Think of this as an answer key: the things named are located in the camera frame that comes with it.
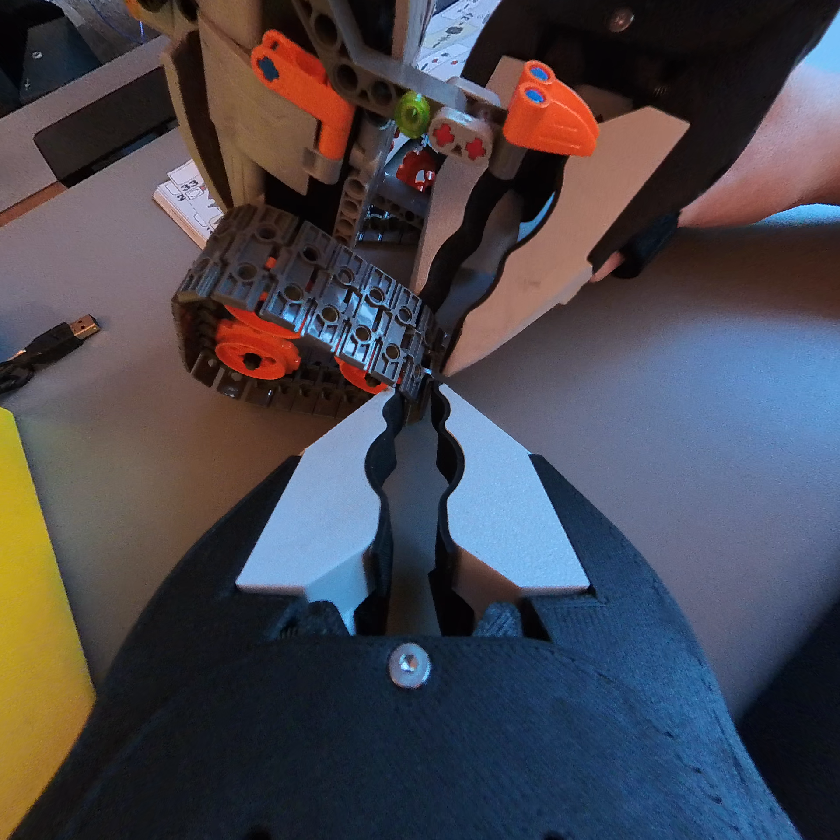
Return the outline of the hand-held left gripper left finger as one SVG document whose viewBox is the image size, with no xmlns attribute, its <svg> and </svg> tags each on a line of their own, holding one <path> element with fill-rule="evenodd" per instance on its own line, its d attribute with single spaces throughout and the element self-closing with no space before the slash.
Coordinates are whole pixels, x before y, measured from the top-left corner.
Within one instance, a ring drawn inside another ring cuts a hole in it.
<svg viewBox="0 0 840 840">
<path fill-rule="evenodd" d="M 356 633 L 354 613 L 375 588 L 383 510 L 383 479 L 369 476 L 365 460 L 388 429 L 389 406 L 402 402 L 387 387 L 301 453 L 238 575 L 240 590 L 330 602 Z"/>
</svg>

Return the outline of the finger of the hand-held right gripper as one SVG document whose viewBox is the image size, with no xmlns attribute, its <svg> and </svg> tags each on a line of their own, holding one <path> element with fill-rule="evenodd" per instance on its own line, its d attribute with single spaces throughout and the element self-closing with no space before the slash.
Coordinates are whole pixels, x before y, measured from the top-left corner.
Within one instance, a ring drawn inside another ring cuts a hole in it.
<svg viewBox="0 0 840 840">
<path fill-rule="evenodd" d="M 526 204 L 526 150 L 499 135 L 487 163 L 444 159 L 413 273 L 433 320 L 432 377 L 448 377 L 492 353 L 527 321 L 527 284 L 506 268 Z"/>
<path fill-rule="evenodd" d="M 592 276 L 593 248 L 689 126 L 652 107 L 601 123 L 592 155 L 567 161 L 554 209 L 507 255 L 489 296 L 467 314 L 445 375 L 482 360 L 572 299 Z"/>
</svg>

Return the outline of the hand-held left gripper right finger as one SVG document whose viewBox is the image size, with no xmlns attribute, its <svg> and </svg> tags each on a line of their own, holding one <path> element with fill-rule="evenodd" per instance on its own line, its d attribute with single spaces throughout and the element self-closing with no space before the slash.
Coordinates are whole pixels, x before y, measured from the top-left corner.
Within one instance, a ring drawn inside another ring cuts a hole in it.
<svg viewBox="0 0 840 840">
<path fill-rule="evenodd" d="M 432 390 L 437 468 L 448 486 L 429 574 L 443 635 L 471 635 L 490 604 L 590 584 L 531 455 L 446 385 Z"/>
</svg>

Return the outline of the grey orange tracked toy robot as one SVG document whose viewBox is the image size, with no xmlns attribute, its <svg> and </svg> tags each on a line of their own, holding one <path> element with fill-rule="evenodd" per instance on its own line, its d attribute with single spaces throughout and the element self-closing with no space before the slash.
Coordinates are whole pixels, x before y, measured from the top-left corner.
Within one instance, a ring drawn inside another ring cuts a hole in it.
<svg viewBox="0 0 840 840">
<path fill-rule="evenodd" d="M 251 402 L 337 416 L 432 377 L 413 273 L 438 172 L 497 137 L 563 164 L 599 130 L 531 61 L 509 101 L 416 66 L 434 2 L 127 2 L 171 40 L 175 114 L 225 215 L 173 298 L 185 367 Z"/>
</svg>

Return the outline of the person's right forearm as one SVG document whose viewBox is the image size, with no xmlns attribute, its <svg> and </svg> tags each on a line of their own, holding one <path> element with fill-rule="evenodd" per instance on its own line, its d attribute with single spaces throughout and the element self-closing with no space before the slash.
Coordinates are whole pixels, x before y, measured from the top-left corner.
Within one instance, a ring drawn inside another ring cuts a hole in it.
<svg viewBox="0 0 840 840">
<path fill-rule="evenodd" d="M 780 207 L 839 204 L 839 76 L 799 65 L 767 119 L 778 165 Z"/>
</svg>

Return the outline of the grey desk with black inset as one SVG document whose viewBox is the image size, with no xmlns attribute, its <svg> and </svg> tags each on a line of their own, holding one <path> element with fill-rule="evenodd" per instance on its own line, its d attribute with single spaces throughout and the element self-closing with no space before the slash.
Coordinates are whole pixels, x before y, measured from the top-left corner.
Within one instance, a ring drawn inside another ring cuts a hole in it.
<svg viewBox="0 0 840 840">
<path fill-rule="evenodd" d="M 1 225 L 66 190 L 38 148 L 36 134 L 103 98 L 119 98 L 124 90 L 139 90 L 141 79 L 162 80 L 161 54 L 168 43 L 166 36 L 155 38 L 2 117 Z"/>
</svg>

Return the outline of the person's right hand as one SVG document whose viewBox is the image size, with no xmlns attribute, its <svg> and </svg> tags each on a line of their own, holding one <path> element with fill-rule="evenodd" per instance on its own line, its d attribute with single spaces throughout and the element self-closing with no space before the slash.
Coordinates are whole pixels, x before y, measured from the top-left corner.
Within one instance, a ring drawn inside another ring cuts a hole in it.
<svg viewBox="0 0 840 840">
<path fill-rule="evenodd" d="M 738 160 L 713 186 L 687 208 L 656 219 L 615 252 L 594 272 L 591 282 L 613 273 L 620 274 L 620 265 L 627 263 L 627 277 L 635 277 L 688 218 L 689 227 L 732 226 L 757 222 L 799 201 L 796 182 L 789 174 L 776 178 L 770 171 L 776 158 L 785 161 L 777 135 L 779 125 L 764 120 Z"/>
</svg>

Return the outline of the white instruction booklet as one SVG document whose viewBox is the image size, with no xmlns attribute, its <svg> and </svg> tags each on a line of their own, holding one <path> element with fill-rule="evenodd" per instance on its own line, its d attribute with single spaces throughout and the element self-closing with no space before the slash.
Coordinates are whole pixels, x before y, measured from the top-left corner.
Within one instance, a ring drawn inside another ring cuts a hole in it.
<svg viewBox="0 0 840 840">
<path fill-rule="evenodd" d="M 498 5 L 498 1 L 442 4 L 427 26 L 416 67 L 443 81 L 460 76 L 480 31 Z M 223 215 L 193 160 L 169 171 L 153 198 L 199 246 L 206 244 Z"/>
</svg>

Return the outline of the yellow plastic box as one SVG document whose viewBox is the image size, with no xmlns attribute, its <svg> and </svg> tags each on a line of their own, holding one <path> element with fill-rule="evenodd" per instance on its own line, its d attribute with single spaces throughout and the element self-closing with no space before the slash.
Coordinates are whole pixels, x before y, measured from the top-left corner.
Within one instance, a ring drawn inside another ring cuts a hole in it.
<svg viewBox="0 0 840 840">
<path fill-rule="evenodd" d="M 95 691 L 14 415 L 1 410 L 1 838 L 67 756 Z"/>
</svg>

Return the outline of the black office chair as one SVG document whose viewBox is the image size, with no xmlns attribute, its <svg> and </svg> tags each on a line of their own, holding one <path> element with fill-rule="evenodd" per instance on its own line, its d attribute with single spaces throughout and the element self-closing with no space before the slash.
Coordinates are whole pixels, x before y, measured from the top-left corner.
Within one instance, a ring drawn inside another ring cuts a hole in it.
<svg viewBox="0 0 840 840">
<path fill-rule="evenodd" d="M 122 1 L 2 1 L 1 115 L 157 35 Z"/>
</svg>

